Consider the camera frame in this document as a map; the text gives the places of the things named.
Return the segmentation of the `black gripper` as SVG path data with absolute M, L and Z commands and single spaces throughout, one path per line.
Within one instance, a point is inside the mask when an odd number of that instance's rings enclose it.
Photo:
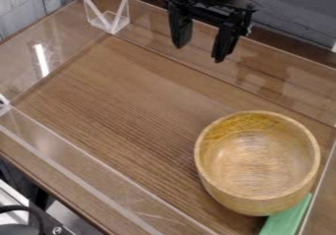
M 192 38 L 192 19 L 218 26 L 232 19 L 248 28 L 256 9 L 245 0 L 166 0 L 169 30 L 173 45 L 182 48 Z M 230 22 L 218 26 L 210 57 L 220 63 L 233 51 L 240 36 L 240 28 Z

